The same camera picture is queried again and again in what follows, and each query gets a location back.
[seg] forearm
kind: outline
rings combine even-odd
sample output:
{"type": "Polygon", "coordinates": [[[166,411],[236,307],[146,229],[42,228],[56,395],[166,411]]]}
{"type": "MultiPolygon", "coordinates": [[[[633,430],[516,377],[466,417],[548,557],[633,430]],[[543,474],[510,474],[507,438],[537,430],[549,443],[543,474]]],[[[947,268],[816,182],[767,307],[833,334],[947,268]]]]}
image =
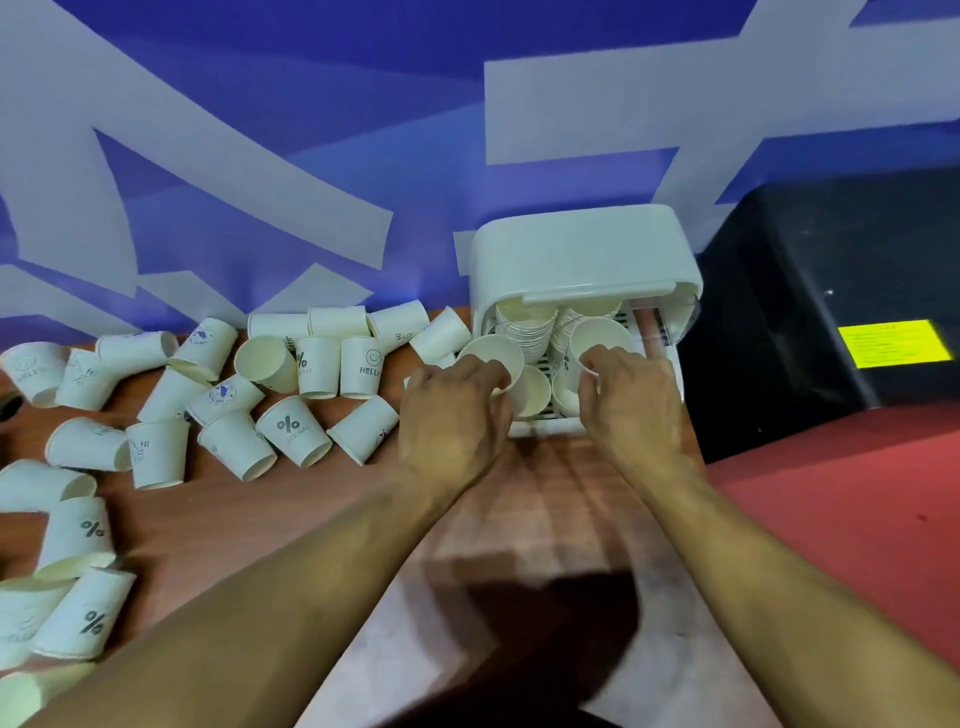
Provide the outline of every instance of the forearm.
{"type": "Polygon", "coordinates": [[[120,650],[32,728],[293,725],[455,496],[402,473],[120,650]]]}

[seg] hand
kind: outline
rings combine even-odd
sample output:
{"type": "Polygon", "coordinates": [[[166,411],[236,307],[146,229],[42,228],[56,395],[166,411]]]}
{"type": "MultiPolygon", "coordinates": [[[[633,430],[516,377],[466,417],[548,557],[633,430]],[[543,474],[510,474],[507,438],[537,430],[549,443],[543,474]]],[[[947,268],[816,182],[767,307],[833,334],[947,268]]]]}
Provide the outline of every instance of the hand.
{"type": "Polygon", "coordinates": [[[636,485],[683,460],[680,392],[668,360],[596,346],[581,362],[600,377],[580,374],[580,419],[624,477],[636,485]]]}
{"type": "Polygon", "coordinates": [[[400,406],[401,467],[458,497],[503,449],[514,415],[510,398],[491,394],[509,385],[503,364],[473,355],[448,369],[414,372],[400,406]]]}

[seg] right hand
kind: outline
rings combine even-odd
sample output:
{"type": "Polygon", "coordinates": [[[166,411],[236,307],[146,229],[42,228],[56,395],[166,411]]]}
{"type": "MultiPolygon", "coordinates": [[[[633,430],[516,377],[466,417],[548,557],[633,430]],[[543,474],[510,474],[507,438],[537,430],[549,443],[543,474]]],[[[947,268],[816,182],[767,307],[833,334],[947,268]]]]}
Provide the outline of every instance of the right hand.
{"type": "Polygon", "coordinates": [[[580,374],[580,419],[628,480],[649,480],[683,461],[680,392],[669,360],[601,346],[580,360],[599,375],[580,374]]]}

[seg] paper cup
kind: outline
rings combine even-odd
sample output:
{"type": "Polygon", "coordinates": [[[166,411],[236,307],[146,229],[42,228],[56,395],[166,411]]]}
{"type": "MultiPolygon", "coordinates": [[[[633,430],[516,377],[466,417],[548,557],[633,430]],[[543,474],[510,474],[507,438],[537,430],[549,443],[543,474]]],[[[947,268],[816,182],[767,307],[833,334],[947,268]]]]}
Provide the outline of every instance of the paper cup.
{"type": "Polygon", "coordinates": [[[127,433],[86,417],[67,420],[55,429],[44,456],[48,463],[61,468],[117,473],[130,469],[127,433]]]}
{"type": "Polygon", "coordinates": [[[275,336],[255,336],[245,341],[233,357],[233,368],[238,375],[280,394],[297,389],[297,362],[283,339],[275,336]]]}
{"type": "Polygon", "coordinates": [[[127,437],[134,488],[169,488],[183,482],[190,423],[166,420],[133,425],[127,428],[127,437]]]}
{"type": "Polygon", "coordinates": [[[103,409],[119,381],[120,376],[95,352],[71,349],[57,389],[57,405],[96,412],[103,409]]]}
{"type": "Polygon", "coordinates": [[[291,352],[297,342],[310,335],[310,317],[305,313],[252,313],[247,319],[247,336],[275,336],[291,352]]]}
{"type": "Polygon", "coordinates": [[[116,557],[104,500],[74,497],[50,509],[34,576],[75,579],[90,567],[108,567],[116,557]]]}
{"type": "Polygon", "coordinates": [[[367,323],[379,339],[384,356],[399,349],[430,324],[430,317],[419,301],[401,303],[367,314],[367,323]]]}
{"type": "Polygon", "coordinates": [[[206,427],[228,412],[250,412],[264,397],[266,395],[249,379],[233,375],[190,400],[186,404],[186,411],[194,422],[206,427]]]}
{"type": "Polygon", "coordinates": [[[380,342],[370,336],[350,336],[340,342],[340,394],[368,400],[380,388],[383,375],[380,342]]]}
{"type": "Polygon", "coordinates": [[[297,381],[300,396],[330,400],[340,386],[340,339],[308,336],[297,342],[297,381]]]}
{"type": "Polygon", "coordinates": [[[410,340],[410,346],[417,352],[420,361],[434,364],[449,353],[456,353],[465,347],[470,338],[470,329],[457,312],[448,306],[427,328],[410,340]]]}
{"type": "Polygon", "coordinates": [[[200,383],[176,369],[167,367],[157,381],[136,419],[141,423],[157,423],[163,420],[182,420],[186,404],[210,389],[206,382],[200,383]]]}
{"type": "Polygon", "coordinates": [[[327,431],[327,435],[357,463],[367,462],[400,420],[382,397],[371,397],[327,431]]]}
{"type": "Polygon", "coordinates": [[[264,474],[276,462],[276,453],[254,429],[249,412],[229,412],[204,427],[197,442],[245,483],[264,474]]]}
{"type": "Polygon", "coordinates": [[[149,331],[101,336],[96,351],[109,370],[130,376],[164,366],[177,347],[177,337],[170,331],[149,331]]]}
{"type": "Polygon", "coordinates": [[[38,460],[16,460],[0,471],[0,513],[49,512],[61,500],[90,497],[97,481],[38,460]]]}
{"type": "Polygon", "coordinates": [[[86,570],[36,633],[34,653],[62,660],[98,657],[135,580],[128,571],[86,570]]]}
{"type": "Polygon", "coordinates": [[[346,307],[319,307],[307,311],[310,335],[328,339],[346,339],[348,336],[370,336],[367,326],[367,308],[362,305],[346,307]]]}
{"type": "Polygon", "coordinates": [[[0,367],[30,404],[53,407],[66,367],[66,348],[49,341],[20,344],[0,355],[0,367]]]}
{"type": "Polygon", "coordinates": [[[0,679],[0,728],[18,728],[93,671],[93,663],[14,672],[0,679]]]}
{"type": "Polygon", "coordinates": [[[256,421],[256,431],[301,468],[316,463],[333,446],[313,413],[297,396],[280,400],[264,412],[256,421]]]}
{"type": "Polygon", "coordinates": [[[196,381],[216,381],[236,340],[237,329],[230,324],[203,319],[170,357],[170,366],[196,381]]]}
{"type": "Polygon", "coordinates": [[[71,586],[71,581],[41,581],[32,576],[0,581],[0,670],[26,662],[40,625],[71,586]]]}

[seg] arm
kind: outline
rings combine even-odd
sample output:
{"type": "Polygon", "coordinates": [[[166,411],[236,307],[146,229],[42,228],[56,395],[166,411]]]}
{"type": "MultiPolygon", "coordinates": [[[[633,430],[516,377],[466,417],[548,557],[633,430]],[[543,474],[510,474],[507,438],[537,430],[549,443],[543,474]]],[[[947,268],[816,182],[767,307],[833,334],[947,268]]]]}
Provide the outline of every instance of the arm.
{"type": "Polygon", "coordinates": [[[587,432],[650,508],[721,629],[787,725],[955,725],[960,677],[738,511],[680,450],[671,365],[596,347],[587,432]]]}
{"type": "Polygon", "coordinates": [[[178,609],[30,728],[292,726],[410,552],[499,453],[511,411],[491,392],[504,377],[473,356],[414,373],[381,488],[178,609]]]}

